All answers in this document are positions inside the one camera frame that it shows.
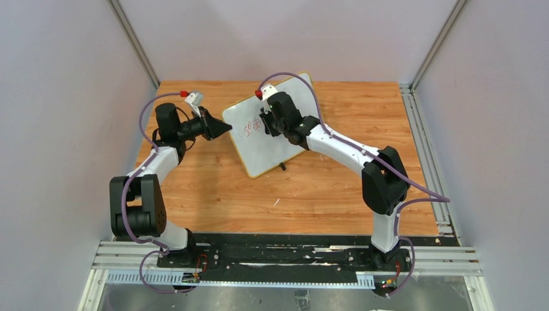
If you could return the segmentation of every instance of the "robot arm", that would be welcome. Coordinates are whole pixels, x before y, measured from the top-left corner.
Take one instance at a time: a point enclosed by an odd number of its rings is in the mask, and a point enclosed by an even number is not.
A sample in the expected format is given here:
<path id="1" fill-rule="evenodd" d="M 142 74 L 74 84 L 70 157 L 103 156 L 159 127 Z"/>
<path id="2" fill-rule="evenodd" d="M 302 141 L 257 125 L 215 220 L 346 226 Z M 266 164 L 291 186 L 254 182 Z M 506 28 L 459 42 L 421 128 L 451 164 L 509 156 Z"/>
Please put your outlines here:
<path id="1" fill-rule="evenodd" d="M 179 120 L 174 104 L 166 103 L 156 107 L 159 128 L 153 134 L 153 142 L 158 149 L 152 148 L 150 155 L 138 168 L 110 182 L 111 229 L 115 236 L 128 236 L 122 219 L 120 198 L 129 177 L 139 171 L 129 184 L 126 194 L 126 214 L 131 230 L 137 237 L 154 238 L 170 249 L 187 249 L 190 257 L 194 258 L 192 233 L 167 219 L 160 184 L 183 160 L 188 150 L 185 142 L 194 141 L 200 135 L 206 140 L 213 140 L 232 129 L 231 125 L 213 118 L 208 110 L 199 105 L 202 97 L 198 92 L 188 95 L 185 101 L 193 110 L 193 118 L 184 122 Z M 128 202 L 135 204 L 128 207 Z"/>
<path id="2" fill-rule="evenodd" d="M 333 136 L 336 134 L 344 137 L 345 141 L 362 146 L 363 150 L 384 159 L 406 175 L 396 150 L 391 147 L 380 150 L 366 146 L 325 125 L 327 132 L 318 118 L 301 116 L 291 97 L 285 92 L 278 92 L 270 84 L 263 86 L 261 93 L 264 105 L 260 117 L 265 124 L 265 132 L 272 136 L 282 134 L 291 144 L 325 154 L 361 176 L 364 202 L 374 212 L 372 245 L 379 251 L 384 262 L 389 261 L 399 247 L 397 207 L 406 198 L 410 186 L 393 173 L 384 171 L 366 152 L 359 152 Z"/>

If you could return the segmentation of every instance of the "white board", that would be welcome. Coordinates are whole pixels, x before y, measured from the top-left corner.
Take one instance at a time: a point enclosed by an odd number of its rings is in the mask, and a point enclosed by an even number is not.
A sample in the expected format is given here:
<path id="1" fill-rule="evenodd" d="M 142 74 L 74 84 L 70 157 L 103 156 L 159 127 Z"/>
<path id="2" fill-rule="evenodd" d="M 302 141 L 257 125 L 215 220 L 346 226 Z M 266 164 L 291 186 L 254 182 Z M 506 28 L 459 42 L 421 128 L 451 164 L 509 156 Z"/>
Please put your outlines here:
<path id="1" fill-rule="evenodd" d="M 309 74 L 299 75 L 311 84 Z M 291 96 L 302 116 L 319 116 L 311 91 L 300 80 L 290 78 L 277 84 L 276 89 L 285 91 Z M 251 96 L 225 109 L 221 114 L 223 121 L 232 125 L 232 130 L 229 132 L 230 138 L 251 178 L 305 151 L 299 146 L 290 144 L 283 135 L 272 137 L 265 134 L 265 126 L 259 117 L 261 107 L 263 107 L 261 100 Z"/>

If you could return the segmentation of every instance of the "wooden surface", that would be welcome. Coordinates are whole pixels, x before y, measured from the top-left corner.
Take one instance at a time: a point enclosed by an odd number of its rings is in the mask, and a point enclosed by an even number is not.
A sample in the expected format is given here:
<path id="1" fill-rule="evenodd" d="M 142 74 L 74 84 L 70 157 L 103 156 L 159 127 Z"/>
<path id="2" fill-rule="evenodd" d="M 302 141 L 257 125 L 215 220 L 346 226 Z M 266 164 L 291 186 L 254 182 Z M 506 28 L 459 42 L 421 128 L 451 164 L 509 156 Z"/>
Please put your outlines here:
<path id="1" fill-rule="evenodd" d="M 159 94 L 198 90 L 202 105 L 217 118 L 227 106 L 253 94 L 257 82 L 164 81 Z M 398 150 L 408 175 L 425 184 L 396 83 L 315 82 L 322 115 L 334 130 L 356 141 Z M 190 111 L 181 97 L 166 97 Z M 157 127 L 154 111 L 147 133 Z M 150 146 L 144 141 L 138 163 Z M 162 183 L 169 219 L 193 231 L 372 234 L 372 211 L 364 204 L 361 179 L 334 160 L 304 152 L 252 179 L 246 175 L 226 133 L 214 141 L 198 138 L 183 162 Z M 417 189 L 408 200 L 426 197 Z M 404 235 L 437 235 L 431 205 L 411 205 L 402 213 Z"/>

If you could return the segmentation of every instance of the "cable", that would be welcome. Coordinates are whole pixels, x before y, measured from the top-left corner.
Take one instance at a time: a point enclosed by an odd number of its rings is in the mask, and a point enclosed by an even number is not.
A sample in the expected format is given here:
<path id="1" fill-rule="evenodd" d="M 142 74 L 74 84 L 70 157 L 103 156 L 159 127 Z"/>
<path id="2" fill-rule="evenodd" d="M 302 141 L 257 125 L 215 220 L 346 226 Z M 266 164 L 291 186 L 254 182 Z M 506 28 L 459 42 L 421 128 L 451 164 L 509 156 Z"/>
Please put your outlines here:
<path id="1" fill-rule="evenodd" d="M 143 257 L 143 259 L 141 260 L 141 264 L 139 264 L 139 278 L 141 279 L 141 282 L 143 283 L 143 285 L 145 285 L 147 288 L 149 288 L 150 290 L 152 290 L 153 292 L 155 293 L 158 293 L 158 294 L 182 294 L 182 293 L 188 293 L 190 291 L 192 291 L 194 288 L 189 288 L 187 290 L 160 290 L 150 284 L 147 283 L 147 281 L 145 280 L 145 277 L 143 276 L 143 265 L 145 265 L 145 260 L 151 256 L 152 254 L 162 254 L 163 256 L 167 256 L 169 253 L 170 253 L 170 250 L 169 250 L 169 247 L 162 243 L 162 242 L 159 242 L 157 240 L 154 240 L 152 238 L 150 239 L 147 239 L 147 240 L 141 240 L 139 238 L 137 238 L 137 236 L 135 236 L 135 234 L 133 234 L 133 231 L 131 230 L 131 227 L 129 226 L 129 222 L 128 222 L 128 212 L 126 210 L 126 198 L 128 197 L 128 189 L 129 189 L 129 185 L 131 184 L 131 182 L 135 179 L 135 177 L 137 175 L 139 175 L 139 173 L 141 172 L 141 170 L 143 170 L 144 168 L 146 168 L 158 155 L 158 145 L 156 145 L 148 136 L 147 134 L 145 133 L 145 129 L 143 128 L 143 115 L 145 114 L 145 111 L 147 110 L 147 108 L 149 108 L 149 106 L 155 102 L 157 99 L 160 99 L 160 98 L 163 98 L 163 97 L 168 97 L 168 96 L 181 96 L 181 97 L 186 97 L 188 96 L 188 92 L 186 91 L 181 91 L 181 92 L 177 92 L 177 93 L 166 93 L 166 94 L 162 94 L 162 95 L 158 95 L 156 97 L 154 97 L 153 99 L 149 100 L 145 106 L 143 106 L 143 108 L 141 109 L 141 112 L 139 113 L 139 131 L 141 132 L 141 135 L 143 136 L 143 138 L 145 138 L 145 140 L 147 140 L 154 148 L 155 152 L 147 159 L 145 160 L 145 162 L 138 168 L 134 171 L 134 173 L 128 178 L 128 180 L 125 182 L 124 184 L 124 188 L 122 189 L 122 197 L 121 197 L 121 209 L 122 209 L 122 221 L 124 222 L 124 228 L 126 229 L 126 232 L 128 233 L 128 236 L 132 239 L 132 241 L 138 243 L 138 244 L 144 244 L 144 243 L 148 243 L 148 242 L 152 242 L 152 244 L 155 244 L 156 246 L 159 246 L 161 249 L 165 249 L 165 251 L 151 251 L 149 252 L 147 255 L 145 255 Z"/>
<path id="2" fill-rule="evenodd" d="M 409 238 L 407 238 L 405 236 L 399 236 L 398 238 L 400 240 L 406 241 L 406 242 L 408 242 L 408 244 L 410 244 L 410 249 L 412 251 L 412 266 L 410 267 L 410 271 L 408 272 L 408 275 L 406 276 L 406 278 L 404 278 L 404 281 L 402 281 L 402 283 L 400 283 L 400 285 L 397 288 L 395 288 L 392 292 L 387 294 L 387 297 L 391 297 L 391 296 L 397 294 L 398 292 L 400 292 L 402 287 L 404 287 L 404 285 L 406 285 L 406 283 L 408 283 L 408 281 L 412 277 L 412 272 L 414 271 L 414 268 L 416 267 L 416 250 L 414 249 L 414 244 L 412 243 L 412 240 L 410 240 Z"/>
<path id="3" fill-rule="evenodd" d="M 152 286 L 151 284 L 147 283 L 147 281 L 145 281 L 145 276 L 143 276 L 143 266 L 145 265 L 145 260 L 147 260 L 147 258 L 149 258 L 150 255 L 152 254 L 162 254 L 164 256 L 166 256 L 170 251 L 169 250 L 166 250 L 166 251 L 151 251 L 149 252 L 147 255 L 145 255 L 145 257 L 143 257 L 143 259 L 141 260 L 141 263 L 139 264 L 139 279 L 141 280 L 141 282 L 143 283 L 143 285 L 145 285 L 148 289 L 152 290 L 153 292 L 157 293 L 157 294 L 183 294 L 183 293 L 188 293 L 192 290 L 194 290 L 196 288 L 193 287 L 193 288 L 188 288 L 186 290 L 160 290 L 154 286 Z"/>
<path id="4" fill-rule="evenodd" d="M 126 228 L 126 232 L 128 233 L 128 236 L 130 237 L 130 239 L 138 244 L 145 244 L 148 242 L 152 242 L 153 244 L 160 246 L 163 249 L 168 249 L 168 246 L 162 242 L 153 240 L 152 238 L 149 238 L 147 240 L 141 240 L 133 234 L 133 231 L 131 230 L 131 227 L 129 226 L 129 222 L 128 222 L 128 212 L 126 210 L 126 198 L 128 197 L 128 189 L 131 182 L 135 179 L 137 175 L 141 173 L 141 170 L 146 168 L 156 158 L 158 154 L 158 146 L 147 136 L 147 134 L 145 133 L 145 129 L 143 128 L 143 115 L 145 114 L 145 111 L 147 110 L 147 108 L 149 108 L 149 106 L 151 106 L 151 104 L 155 102 L 157 99 L 167 97 L 167 96 L 177 96 L 177 95 L 182 96 L 183 92 L 166 93 L 166 94 L 158 95 L 155 98 L 149 100 L 145 104 L 145 106 L 143 106 L 143 109 L 141 109 L 141 112 L 139 113 L 139 131 L 141 132 L 141 135 L 143 135 L 143 138 L 145 138 L 145 140 L 147 140 L 150 144 L 153 145 L 155 152 L 147 160 L 145 160 L 145 162 L 138 169 L 136 169 L 134 173 L 128 178 L 128 180 L 124 184 L 124 188 L 122 189 L 122 197 L 120 198 L 120 204 L 121 204 L 120 207 L 122 209 L 122 221 L 124 222 L 124 228 Z"/>
<path id="5" fill-rule="evenodd" d="M 398 276 L 400 275 L 400 263 L 398 261 L 395 261 L 396 266 L 396 274 L 394 277 L 390 278 L 389 280 L 385 281 L 384 285 L 382 287 L 387 287 L 389 284 L 395 282 L 398 279 Z"/>
<path id="6" fill-rule="evenodd" d="M 394 295 L 395 293 L 398 293 L 400 291 L 400 288 L 402 288 L 402 286 L 404 286 L 410 276 L 412 275 L 412 272 L 414 271 L 414 267 L 416 265 L 416 254 L 415 254 L 415 251 L 414 251 L 414 245 L 412 244 L 412 240 L 410 240 L 409 238 L 405 237 L 405 236 L 400 236 L 398 234 L 398 223 L 399 223 L 399 214 L 400 212 L 402 211 L 402 209 L 410 204 L 413 204 L 413 203 L 418 203 L 418 202 L 441 202 L 441 203 L 447 203 L 447 202 L 450 202 L 450 199 L 441 195 L 441 194 L 438 194 L 434 191 L 431 191 L 427 188 L 425 188 L 424 186 L 420 185 L 419 183 L 416 183 L 415 181 L 412 181 L 410 178 L 404 176 L 404 174 L 402 174 L 401 172 L 399 172 L 398 170 L 396 170 L 396 168 L 394 168 L 393 166 L 391 166 L 389 163 L 387 163 L 386 161 L 384 161 L 383 159 L 381 159 L 380 157 L 376 156 L 375 154 L 369 152 L 368 150 L 366 149 L 363 149 L 362 146 L 359 146 L 351 141 L 347 141 L 345 138 L 343 137 L 339 137 L 338 135 L 332 133 L 331 131 L 328 130 L 328 128 L 326 127 L 326 124 L 324 123 L 324 119 L 322 118 L 322 112 L 320 111 L 320 103 L 319 103 L 319 99 L 317 98 L 317 94 L 315 92 L 315 90 L 313 89 L 313 87 L 311 86 L 311 84 L 309 84 L 309 82 L 307 82 L 305 79 L 303 79 L 301 76 L 299 75 L 296 75 L 295 73 L 290 73 L 290 72 L 280 72 L 280 73 L 273 73 L 272 75 L 268 76 L 267 78 L 265 78 L 259 85 L 258 87 L 258 91 L 261 92 L 261 88 L 263 87 L 263 85 L 265 83 L 267 83 L 267 81 L 269 81 L 270 79 L 276 77 L 276 76 L 292 76 L 294 78 L 297 78 L 298 80 L 300 80 L 301 82 L 303 82 L 307 88 L 311 91 L 311 94 L 313 95 L 313 99 L 315 100 L 315 105 L 317 107 L 317 111 L 319 113 L 319 121 L 320 121 L 320 126 L 322 127 L 322 129 L 328 134 L 330 135 L 330 137 L 344 143 L 344 144 L 347 144 L 348 146 L 351 146 L 353 147 L 354 149 L 356 149 L 358 152 L 364 154 L 365 156 L 368 156 L 368 157 L 371 157 L 372 159 L 376 160 L 378 163 L 380 163 L 381 165 L 383 165 L 387 170 L 391 171 L 391 173 L 395 174 L 396 176 L 398 176 L 398 178 L 402 179 L 403 181 L 405 181 L 406 183 L 408 183 L 409 185 L 412 185 L 414 187 L 416 187 L 417 189 L 427 193 L 428 195 L 430 196 L 434 196 L 434 198 L 422 198 L 422 199 L 415 199 L 415 200 L 411 200 L 411 201 L 408 201 L 406 203 L 403 203 L 400 205 L 400 207 L 397 208 L 396 210 L 396 213 L 397 213 L 397 218 L 395 219 L 395 225 L 394 225 L 394 232 L 395 232 L 395 235 L 398 236 L 399 240 L 404 240 L 406 242 L 408 242 L 410 244 L 410 248 L 412 249 L 412 267 L 410 269 L 410 272 L 409 274 L 406 276 L 406 279 L 404 279 L 404 281 L 402 282 L 402 284 L 400 284 L 400 286 L 398 286 L 391 294 L 388 294 L 388 296 L 392 296 Z"/>
<path id="7" fill-rule="evenodd" d="M 186 114 L 185 111 L 183 111 L 183 109 L 179 108 L 179 107 L 175 107 L 177 110 L 181 111 L 181 113 L 183 113 L 185 115 L 185 117 L 187 118 L 187 121 L 190 120 L 190 118 L 188 117 L 188 115 Z"/>

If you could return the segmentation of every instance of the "white wall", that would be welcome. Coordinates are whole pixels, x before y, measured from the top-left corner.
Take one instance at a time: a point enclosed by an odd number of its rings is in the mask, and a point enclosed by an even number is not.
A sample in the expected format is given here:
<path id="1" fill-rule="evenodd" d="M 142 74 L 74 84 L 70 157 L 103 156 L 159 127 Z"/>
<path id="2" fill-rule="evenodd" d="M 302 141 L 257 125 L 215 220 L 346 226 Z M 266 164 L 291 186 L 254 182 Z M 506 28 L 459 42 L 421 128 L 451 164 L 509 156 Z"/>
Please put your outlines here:
<path id="1" fill-rule="evenodd" d="M 455 0 L 122 0 L 161 80 L 411 82 Z"/>
<path id="2" fill-rule="evenodd" d="M 418 91 L 496 310 L 547 310 L 549 2 L 471 1 Z"/>
<path id="3" fill-rule="evenodd" d="M 6 1 L 0 29 L 0 310 L 75 310 L 153 89 L 106 1 Z"/>

